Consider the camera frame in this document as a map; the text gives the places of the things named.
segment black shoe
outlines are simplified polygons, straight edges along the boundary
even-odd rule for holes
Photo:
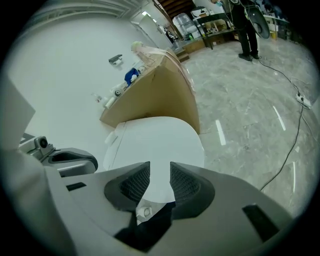
[[[250,55],[251,55],[254,59],[259,60],[259,55],[258,55],[258,53],[252,53],[252,52],[250,52]]]
[[[239,53],[239,58],[244,59],[248,62],[252,62],[252,58],[250,57],[250,55],[244,55],[243,53]]]

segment gray tile floor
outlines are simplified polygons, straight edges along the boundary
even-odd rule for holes
[[[184,65],[196,90],[205,167],[260,189],[279,171],[294,143],[301,105],[295,99],[296,89],[282,74],[258,60],[239,59],[240,52],[239,42],[228,42],[191,54]],[[262,63],[293,77],[292,82],[312,103],[317,99],[319,73],[306,48],[281,39],[260,39],[259,54]],[[314,113],[304,109],[303,116],[320,142]],[[225,145],[216,120],[221,123]],[[300,214],[318,179],[318,155],[319,144],[301,119],[294,150],[263,192],[293,216]]]

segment power strip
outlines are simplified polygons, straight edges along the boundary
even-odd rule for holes
[[[306,108],[311,109],[311,103],[306,97],[304,97],[301,94],[297,93],[295,95],[295,98],[299,103],[303,104]]]

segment person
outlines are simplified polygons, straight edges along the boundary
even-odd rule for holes
[[[233,4],[230,0],[211,0],[211,2],[223,7],[225,14],[232,20],[236,28],[243,51],[243,53],[239,53],[239,58],[252,61],[253,57],[258,60],[256,31],[250,20],[246,18],[245,8],[241,4]]]

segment black cable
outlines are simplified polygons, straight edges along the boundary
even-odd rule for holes
[[[273,68],[273,67],[270,67],[270,66],[268,66],[268,65],[263,64],[263,63],[260,61],[261,58],[262,58],[262,56],[259,57],[259,62],[261,63],[261,65],[263,65],[263,66],[265,66],[265,67],[267,67],[267,68],[269,68],[269,69],[272,69],[272,70],[274,70],[274,71],[277,71],[277,72],[281,73],[282,75],[284,75],[284,77],[285,77],[286,79],[288,79],[288,81],[290,82],[290,84],[292,84],[292,85],[294,86],[294,88],[298,91],[298,94],[300,94],[300,91],[299,91],[298,87],[297,87],[296,85],[294,85],[294,83],[291,82],[291,80],[290,80],[284,73],[282,73],[282,72],[279,71],[279,70],[276,70],[276,69]]]
[[[271,179],[269,179],[269,180],[262,186],[262,188],[260,189],[260,191],[262,191],[270,182],[272,182],[272,181],[281,173],[282,169],[284,168],[284,166],[285,166],[285,164],[286,164],[286,162],[287,162],[287,160],[288,160],[288,157],[289,157],[291,151],[294,149],[294,147],[295,147],[295,145],[296,145],[296,143],[297,143],[297,139],[298,139],[298,135],[299,135],[299,130],[300,130],[301,117],[302,117],[302,112],[303,112],[303,110],[304,110],[304,106],[302,105],[302,107],[301,107],[301,113],[300,113],[300,117],[299,117],[298,131],[297,131],[296,136],[295,136],[295,141],[294,141],[294,144],[293,144],[292,148],[290,149],[288,155],[286,156],[286,158],[285,158],[285,160],[284,160],[284,163],[283,163],[281,169],[278,171],[278,173],[277,173],[275,176],[273,176]]]

